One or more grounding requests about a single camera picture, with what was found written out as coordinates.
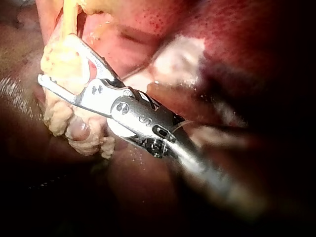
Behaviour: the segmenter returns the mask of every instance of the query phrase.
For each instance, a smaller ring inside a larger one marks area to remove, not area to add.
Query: screw
[[[123,91],[123,95],[125,95],[125,96],[130,96],[130,91],[129,91],[129,90]]]
[[[97,89],[95,86],[93,86],[93,88],[92,88],[92,94],[95,95],[95,93],[96,93],[97,91],[98,91],[99,94],[101,94],[102,90],[103,90],[103,87],[102,87],[102,86],[99,86],[98,89]]]
[[[121,112],[122,115],[127,114],[128,110],[129,110],[129,107],[128,107],[128,104],[126,103],[121,102],[117,105],[117,111]]]

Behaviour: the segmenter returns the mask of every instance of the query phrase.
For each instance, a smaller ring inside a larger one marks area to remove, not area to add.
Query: pivot screw
[[[129,110],[128,104],[121,102],[117,105],[117,111],[121,112],[122,115],[127,114]]]

